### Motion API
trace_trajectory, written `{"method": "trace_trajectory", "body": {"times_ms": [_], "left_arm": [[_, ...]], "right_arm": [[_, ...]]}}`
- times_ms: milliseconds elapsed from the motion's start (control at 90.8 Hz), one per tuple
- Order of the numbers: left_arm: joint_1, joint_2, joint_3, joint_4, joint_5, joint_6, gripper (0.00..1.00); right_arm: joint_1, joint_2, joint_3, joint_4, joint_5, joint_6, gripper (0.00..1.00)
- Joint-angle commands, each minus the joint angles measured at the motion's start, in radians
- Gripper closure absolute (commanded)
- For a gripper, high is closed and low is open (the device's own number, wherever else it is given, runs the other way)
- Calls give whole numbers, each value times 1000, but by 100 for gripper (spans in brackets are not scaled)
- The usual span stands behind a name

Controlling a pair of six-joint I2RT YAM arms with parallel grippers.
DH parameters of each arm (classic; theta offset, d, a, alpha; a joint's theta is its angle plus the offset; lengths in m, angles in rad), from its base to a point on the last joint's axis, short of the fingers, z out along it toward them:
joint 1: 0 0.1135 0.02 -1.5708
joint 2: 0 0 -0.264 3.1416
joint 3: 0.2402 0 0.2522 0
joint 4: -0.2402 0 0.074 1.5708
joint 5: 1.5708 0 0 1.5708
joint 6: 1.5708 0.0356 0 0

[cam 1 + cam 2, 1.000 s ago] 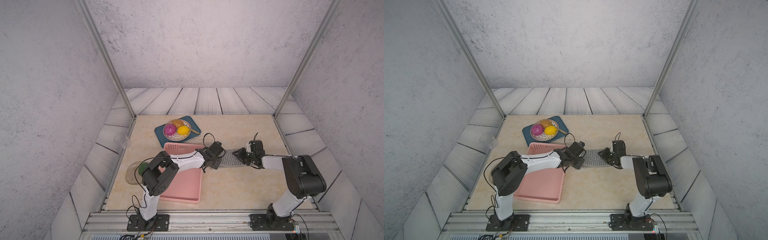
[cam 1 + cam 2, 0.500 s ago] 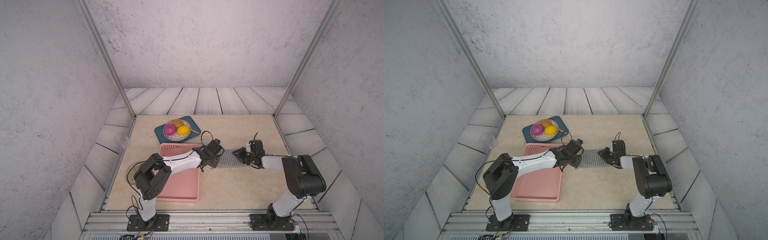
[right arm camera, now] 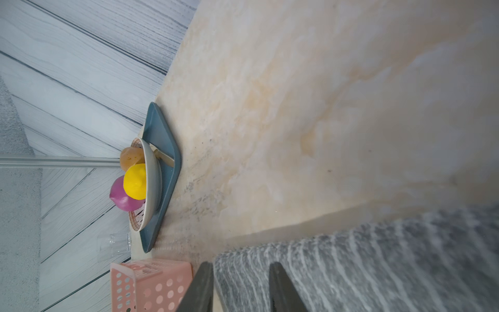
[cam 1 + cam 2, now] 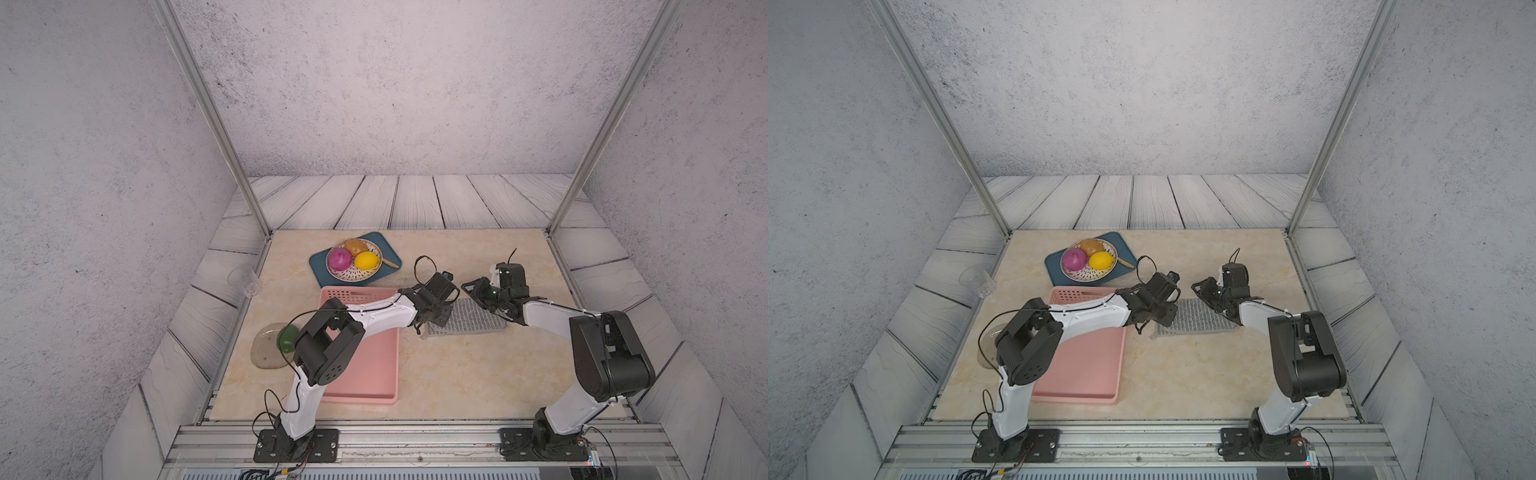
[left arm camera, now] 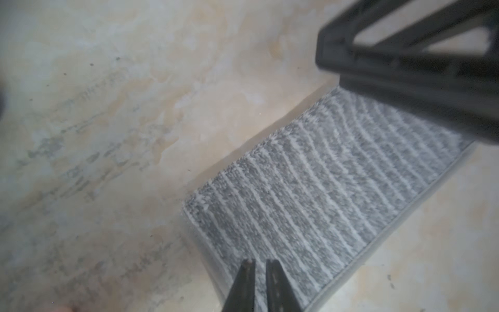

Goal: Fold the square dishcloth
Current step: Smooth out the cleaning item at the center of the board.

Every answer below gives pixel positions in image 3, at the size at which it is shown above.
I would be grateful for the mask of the grey striped dishcloth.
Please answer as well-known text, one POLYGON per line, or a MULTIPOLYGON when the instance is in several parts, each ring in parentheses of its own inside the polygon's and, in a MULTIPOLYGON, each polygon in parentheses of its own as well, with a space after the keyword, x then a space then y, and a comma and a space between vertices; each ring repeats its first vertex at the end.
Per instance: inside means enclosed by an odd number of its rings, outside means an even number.
POLYGON ((220 254, 225 311, 271 311, 281 263, 307 311, 497 311, 498 207, 458 208, 220 254))

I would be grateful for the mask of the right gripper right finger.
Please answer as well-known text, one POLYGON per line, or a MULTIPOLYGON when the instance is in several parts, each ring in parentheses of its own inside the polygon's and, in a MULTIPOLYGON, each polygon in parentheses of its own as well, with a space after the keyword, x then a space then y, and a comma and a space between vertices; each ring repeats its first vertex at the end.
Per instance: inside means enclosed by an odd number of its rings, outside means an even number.
POLYGON ((272 312, 307 311, 303 300, 281 263, 270 264, 269 291, 272 312))

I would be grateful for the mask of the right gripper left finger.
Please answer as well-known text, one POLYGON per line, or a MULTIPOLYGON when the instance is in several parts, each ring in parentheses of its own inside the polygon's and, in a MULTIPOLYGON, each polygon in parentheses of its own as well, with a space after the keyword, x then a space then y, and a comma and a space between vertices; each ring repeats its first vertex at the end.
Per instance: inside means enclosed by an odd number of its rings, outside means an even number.
POLYGON ((176 312, 212 312, 213 296, 213 264, 210 262, 203 262, 176 312))

